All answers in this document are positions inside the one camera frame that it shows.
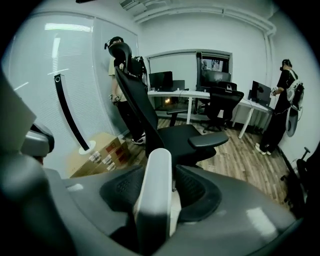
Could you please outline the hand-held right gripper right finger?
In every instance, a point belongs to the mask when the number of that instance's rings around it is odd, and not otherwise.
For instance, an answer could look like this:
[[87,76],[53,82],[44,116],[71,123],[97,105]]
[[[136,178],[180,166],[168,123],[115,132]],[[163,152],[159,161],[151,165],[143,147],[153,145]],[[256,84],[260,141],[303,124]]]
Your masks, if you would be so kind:
[[283,206],[242,180],[178,165],[182,209],[159,256],[278,256],[297,230]]

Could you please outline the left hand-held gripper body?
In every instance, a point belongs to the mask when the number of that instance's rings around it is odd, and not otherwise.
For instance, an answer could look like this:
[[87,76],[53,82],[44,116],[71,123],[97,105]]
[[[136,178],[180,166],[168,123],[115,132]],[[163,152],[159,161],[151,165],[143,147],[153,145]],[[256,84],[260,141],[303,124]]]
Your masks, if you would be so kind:
[[31,157],[46,157],[55,147],[52,132],[43,124],[34,123],[25,136],[21,153]]

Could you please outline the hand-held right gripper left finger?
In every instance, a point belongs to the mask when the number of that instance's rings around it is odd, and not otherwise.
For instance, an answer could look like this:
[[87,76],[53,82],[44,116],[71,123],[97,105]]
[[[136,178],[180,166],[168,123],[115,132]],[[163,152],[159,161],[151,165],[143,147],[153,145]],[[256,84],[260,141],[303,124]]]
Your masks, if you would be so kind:
[[78,178],[51,171],[51,195],[78,256],[137,256],[134,205],[144,177],[140,165]]

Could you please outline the brown cardboard box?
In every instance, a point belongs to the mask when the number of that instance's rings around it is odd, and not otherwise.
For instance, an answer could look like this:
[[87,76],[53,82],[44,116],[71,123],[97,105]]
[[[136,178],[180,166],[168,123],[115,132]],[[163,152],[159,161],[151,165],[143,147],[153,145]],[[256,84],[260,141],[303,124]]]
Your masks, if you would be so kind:
[[128,145],[126,142],[122,143],[119,147],[114,149],[111,153],[112,162],[116,167],[120,167],[128,162],[131,153],[128,149]]
[[125,140],[120,140],[120,145],[107,154],[101,155],[99,169],[101,172],[111,172],[119,167],[124,166],[130,157],[128,144]]
[[76,177],[93,171],[120,145],[117,136],[106,132],[95,134],[88,140],[89,149],[79,146],[67,157],[68,177]]

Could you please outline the black office chair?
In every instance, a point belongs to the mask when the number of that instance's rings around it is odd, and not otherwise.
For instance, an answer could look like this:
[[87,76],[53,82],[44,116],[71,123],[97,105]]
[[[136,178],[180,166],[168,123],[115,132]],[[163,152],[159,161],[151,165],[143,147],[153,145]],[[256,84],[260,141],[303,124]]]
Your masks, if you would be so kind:
[[108,51],[116,61],[124,64],[123,68],[115,67],[115,78],[144,129],[147,157],[153,150],[163,148],[170,152],[173,167],[195,167],[198,162],[215,156],[215,148],[229,140],[224,132],[201,134],[192,124],[159,128],[159,119],[145,85],[133,75],[131,48],[124,42],[117,42],[109,46]]
[[305,147],[302,158],[297,159],[296,168],[280,178],[287,186],[284,202],[297,219],[305,217],[312,207],[320,204],[320,143],[315,151]]
[[235,83],[220,81],[217,86],[209,89],[209,94],[209,104],[204,108],[209,123],[204,127],[203,133],[210,131],[211,127],[216,127],[221,132],[221,127],[227,129],[227,123],[233,117],[233,110],[243,99],[244,93],[237,90]]

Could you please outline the white desk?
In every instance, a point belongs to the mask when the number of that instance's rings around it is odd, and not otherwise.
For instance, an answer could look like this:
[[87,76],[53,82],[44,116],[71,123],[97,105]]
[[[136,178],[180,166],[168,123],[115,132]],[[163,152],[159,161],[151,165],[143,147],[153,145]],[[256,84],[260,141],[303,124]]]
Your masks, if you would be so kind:
[[151,90],[148,93],[149,97],[183,97],[188,98],[188,109],[186,124],[188,125],[191,120],[191,110],[193,99],[210,99],[210,94],[203,91],[192,91],[192,90],[177,90],[177,91],[154,91]]
[[240,130],[238,138],[241,140],[242,137],[244,136],[246,129],[252,119],[254,111],[258,112],[257,119],[254,124],[258,124],[258,126],[262,128],[262,133],[264,133],[269,125],[274,109],[269,106],[263,106],[252,100],[243,98],[235,108],[234,117],[232,118],[232,125],[231,125],[232,127],[234,127],[236,122],[238,121],[241,107],[248,108],[248,112],[246,114],[246,118],[242,126],[242,129]]

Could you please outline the black computer monitor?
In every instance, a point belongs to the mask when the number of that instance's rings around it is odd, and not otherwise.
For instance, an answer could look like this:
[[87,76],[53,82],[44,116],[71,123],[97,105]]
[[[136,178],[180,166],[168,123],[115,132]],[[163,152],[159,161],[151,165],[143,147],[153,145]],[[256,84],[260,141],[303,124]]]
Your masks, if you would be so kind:
[[217,87],[219,82],[231,82],[231,74],[213,70],[202,70],[200,73],[199,90],[208,91],[211,87]]
[[249,91],[249,99],[262,106],[269,107],[271,102],[271,88],[253,81]]
[[173,90],[173,73],[171,71],[149,74],[150,88],[159,92],[171,92]]

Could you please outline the white ceiling vent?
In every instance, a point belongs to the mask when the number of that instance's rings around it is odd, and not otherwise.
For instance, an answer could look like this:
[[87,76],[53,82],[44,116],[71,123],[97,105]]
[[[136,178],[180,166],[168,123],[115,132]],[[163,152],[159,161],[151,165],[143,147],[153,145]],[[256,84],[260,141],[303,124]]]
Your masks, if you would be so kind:
[[144,12],[147,10],[147,7],[138,0],[121,0],[119,3],[126,11]]

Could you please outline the white ceiling pipes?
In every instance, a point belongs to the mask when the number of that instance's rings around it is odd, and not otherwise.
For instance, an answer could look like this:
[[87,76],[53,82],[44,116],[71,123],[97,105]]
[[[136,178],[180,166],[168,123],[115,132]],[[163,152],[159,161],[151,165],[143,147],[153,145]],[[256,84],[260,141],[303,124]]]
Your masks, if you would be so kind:
[[277,32],[276,26],[263,18],[260,15],[254,14],[253,12],[246,11],[239,8],[229,7],[229,6],[218,6],[213,5],[208,8],[204,7],[181,7],[181,6],[166,6],[153,10],[145,11],[133,18],[133,20],[137,24],[142,24],[151,19],[155,19],[157,17],[166,16],[166,15],[179,15],[179,14],[212,14],[218,15],[222,17],[229,17],[241,22],[247,23],[262,32],[264,32],[267,36],[275,35]]

